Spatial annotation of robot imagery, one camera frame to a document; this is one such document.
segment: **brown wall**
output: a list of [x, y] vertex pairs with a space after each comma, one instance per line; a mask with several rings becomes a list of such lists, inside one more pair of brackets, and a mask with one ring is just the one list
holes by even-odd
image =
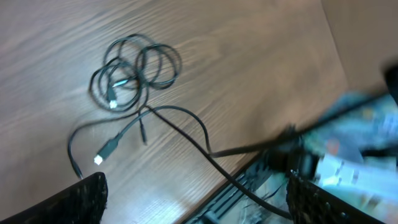
[[381, 67], [398, 58], [398, 1], [322, 2], [349, 87], [383, 85]]

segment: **wooden surface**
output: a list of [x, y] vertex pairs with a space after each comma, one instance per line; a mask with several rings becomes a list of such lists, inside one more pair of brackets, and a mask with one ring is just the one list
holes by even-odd
[[[195, 112], [215, 151], [315, 119], [347, 88], [318, 0], [3, 0], [0, 28], [0, 219], [78, 181], [67, 136], [112, 116], [87, 87], [119, 37], [142, 32], [181, 53], [181, 77], [150, 104]], [[203, 142], [187, 116], [163, 114]], [[177, 222], [224, 181], [161, 121], [145, 123], [148, 146], [132, 128], [99, 167], [93, 156], [125, 121], [87, 129], [73, 144], [84, 174], [108, 178], [103, 223]], [[217, 161], [233, 172], [250, 157]]]
[[398, 2], [322, 0], [349, 86], [384, 86], [382, 69], [398, 60]]

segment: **connector tip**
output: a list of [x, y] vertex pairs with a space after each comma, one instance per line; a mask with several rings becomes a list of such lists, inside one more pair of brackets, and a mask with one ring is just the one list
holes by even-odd
[[118, 106], [118, 102], [117, 102], [116, 100], [111, 100], [111, 101], [109, 102], [109, 107], [110, 107], [111, 109], [115, 109], [117, 106]]
[[103, 159], [102, 159], [102, 157], [100, 155], [96, 155], [94, 157], [94, 163], [95, 164], [100, 165], [102, 163], [102, 161], [103, 161]]

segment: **tangled cable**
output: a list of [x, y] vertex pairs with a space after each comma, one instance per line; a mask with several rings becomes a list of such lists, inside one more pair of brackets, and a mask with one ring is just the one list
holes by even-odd
[[[137, 56], [133, 61], [129, 61], [127, 56], [123, 56], [124, 46], [129, 43], [138, 47]], [[117, 54], [114, 58], [108, 60], [110, 53], [117, 48]], [[145, 70], [148, 66], [148, 52], [155, 52], [157, 55], [157, 70], [155, 75], [152, 78], [147, 78], [145, 74]], [[157, 81], [160, 77], [161, 71], [164, 68], [164, 62], [168, 61], [171, 64], [171, 68], [173, 70], [172, 78], [166, 81]], [[121, 71], [121, 78], [117, 78], [114, 74], [115, 71]], [[101, 119], [97, 121], [91, 121], [85, 124], [80, 125], [79, 127], [71, 133], [68, 139], [68, 156], [75, 171], [75, 174], [79, 178], [83, 178], [83, 174], [74, 160], [72, 156], [72, 142], [74, 137], [77, 135], [79, 131], [85, 128], [89, 128], [91, 126], [103, 123], [110, 123], [113, 121], [119, 121], [121, 119], [127, 119], [132, 116], [137, 115], [132, 121], [128, 122], [128, 124], [112, 139], [110, 139], [97, 153], [94, 158], [95, 163], [100, 165], [117, 147], [118, 142], [123, 137], [123, 135], [137, 122], [140, 122], [140, 129], [142, 140], [144, 143], [147, 142], [146, 132], [144, 129], [144, 124], [142, 118], [149, 113], [156, 115], [162, 121], [167, 123], [171, 128], [179, 132], [183, 137], [189, 140], [202, 154], [203, 156], [223, 175], [225, 178], [230, 181], [235, 187], [237, 187], [242, 193], [247, 195], [250, 199], [258, 203], [260, 206], [265, 209], [274, 212], [282, 217], [290, 218], [291, 216], [289, 212], [283, 211], [269, 203], [263, 201], [261, 198], [254, 195], [244, 186], [242, 186], [234, 177], [232, 177], [229, 173], [227, 173], [220, 165], [217, 164], [211, 158], [211, 149], [210, 149], [210, 140], [208, 137], [208, 131], [204, 123], [200, 120], [200, 118], [192, 113], [191, 111], [181, 108], [178, 106], [158, 106], [152, 108], [147, 105], [149, 99], [149, 88], [153, 88], [155, 90], [164, 90], [173, 85], [176, 81], [178, 75], [182, 70], [182, 60], [178, 52], [171, 46], [165, 44], [158, 44], [154, 42], [152, 39], [148, 38], [142, 34], [133, 34], [128, 37], [119, 39], [113, 42], [108, 49], [106, 50], [103, 66], [94, 72], [91, 76], [90, 85], [89, 85], [89, 93], [93, 101], [101, 108], [106, 111], [110, 111], [113, 113], [125, 113], [130, 111], [133, 107], [137, 106], [137, 109], [132, 111], [131, 113], [111, 119]], [[128, 100], [125, 103], [120, 103], [118, 100], [117, 91], [118, 90], [126, 90], [129, 94], [127, 94]], [[144, 101], [141, 103], [140, 100], [145, 92]], [[202, 127], [203, 132], [205, 134], [206, 141], [206, 149], [202, 148], [199, 143], [197, 143], [194, 139], [192, 139], [186, 132], [182, 131], [176, 125], [171, 123], [168, 119], [164, 118], [162, 115], [158, 113], [160, 110], [178, 110], [189, 114], [196, 121], [198, 121], [199, 125]]]

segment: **brown tabletop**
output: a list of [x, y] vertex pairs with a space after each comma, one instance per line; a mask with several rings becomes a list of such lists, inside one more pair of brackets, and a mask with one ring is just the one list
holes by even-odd
[[[318, 0], [2, 0], [0, 2], [0, 219], [78, 181], [66, 150], [77, 124], [114, 116], [91, 101], [88, 82], [114, 40], [141, 32], [174, 46], [183, 72], [149, 104], [178, 105], [208, 127], [214, 151], [268, 138], [315, 119], [346, 79]], [[188, 116], [164, 116], [199, 142]], [[173, 223], [224, 178], [183, 137], [144, 118], [100, 166], [93, 157], [126, 124], [82, 131], [73, 155], [87, 176], [103, 171], [103, 223]], [[217, 159], [234, 172], [252, 156]]]

